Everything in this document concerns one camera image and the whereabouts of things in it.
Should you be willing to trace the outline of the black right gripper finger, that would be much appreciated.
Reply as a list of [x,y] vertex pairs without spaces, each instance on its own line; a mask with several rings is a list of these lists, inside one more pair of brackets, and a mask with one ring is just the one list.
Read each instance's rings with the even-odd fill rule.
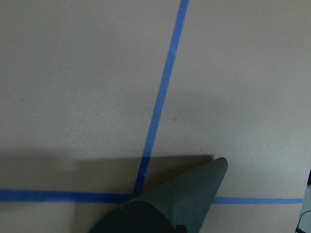
[[154,206],[131,201],[103,216],[91,233],[186,233],[185,225],[173,226]]

